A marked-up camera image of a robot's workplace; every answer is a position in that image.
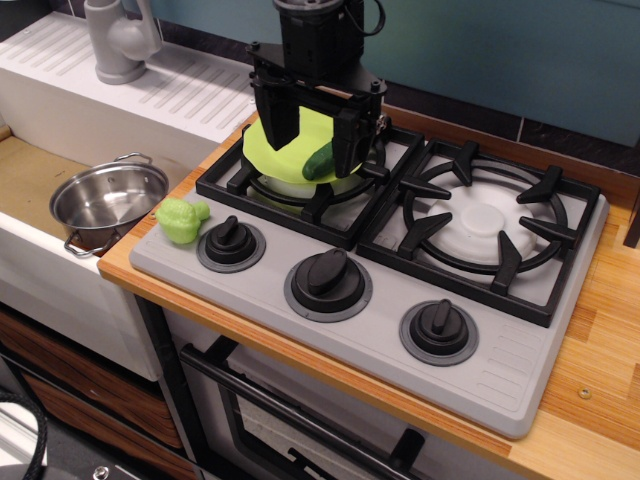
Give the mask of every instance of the pot handle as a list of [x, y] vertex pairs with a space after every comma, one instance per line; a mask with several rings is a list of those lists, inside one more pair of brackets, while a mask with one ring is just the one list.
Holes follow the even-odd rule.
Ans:
[[121, 155], [120, 157], [114, 159], [113, 161], [114, 162], [119, 162], [120, 160], [126, 160], [126, 159], [131, 158], [131, 157], [142, 157], [145, 160], [149, 161], [149, 165], [151, 165], [151, 163], [153, 162], [153, 159], [151, 157], [149, 157], [148, 155], [145, 155], [143, 153], [140, 153], [140, 152], [127, 153], [126, 155]]
[[115, 245], [115, 243], [120, 240], [120, 235], [117, 232], [113, 232], [113, 235], [111, 235], [109, 237], [109, 240], [107, 240], [107, 243], [105, 245], [103, 245], [102, 247], [96, 247], [93, 248], [91, 250], [76, 250], [75, 248], [73, 248], [73, 245], [71, 245], [71, 241], [73, 240], [74, 237], [78, 237], [78, 232], [73, 232], [71, 235], [69, 235], [69, 238], [67, 238], [67, 241], [64, 242], [64, 249], [67, 252], [72, 253], [73, 255], [75, 255], [78, 258], [84, 258], [84, 257], [88, 257], [90, 255], [93, 255], [95, 253], [100, 253], [100, 252], [104, 252], [109, 250], [113, 245]]

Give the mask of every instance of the stainless steel pot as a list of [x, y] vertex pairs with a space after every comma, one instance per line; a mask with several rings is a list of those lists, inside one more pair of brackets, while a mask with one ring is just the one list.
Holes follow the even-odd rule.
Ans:
[[[123, 162], [142, 157], [149, 163]], [[51, 196], [49, 210], [69, 234], [64, 248], [77, 257], [106, 252], [157, 205], [169, 190], [151, 158], [130, 153], [71, 177]], [[87, 250], [77, 250], [71, 242]]]

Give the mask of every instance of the green plate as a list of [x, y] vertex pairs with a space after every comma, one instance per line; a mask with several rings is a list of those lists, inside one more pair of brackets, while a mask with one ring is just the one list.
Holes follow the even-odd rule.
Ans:
[[336, 180], [335, 172], [314, 180], [302, 176], [302, 167], [309, 157], [333, 138], [333, 119], [314, 110], [300, 107], [300, 135], [275, 151], [264, 134], [258, 119], [244, 132], [245, 157], [263, 175], [295, 184], [328, 183]]

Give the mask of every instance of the oven window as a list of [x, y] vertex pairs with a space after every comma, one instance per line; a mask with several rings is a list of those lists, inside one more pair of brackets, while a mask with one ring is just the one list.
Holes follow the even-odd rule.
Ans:
[[352, 461], [251, 402], [221, 388], [236, 448], [278, 478], [376, 480]]

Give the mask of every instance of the grey faucet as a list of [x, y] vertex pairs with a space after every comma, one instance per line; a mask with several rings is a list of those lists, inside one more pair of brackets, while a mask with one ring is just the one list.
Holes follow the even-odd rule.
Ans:
[[85, 0], [89, 36], [96, 56], [96, 74], [110, 85], [142, 76], [144, 61], [162, 47], [150, 0], [137, 0], [142, 20], [126, 17], [122, 0]]

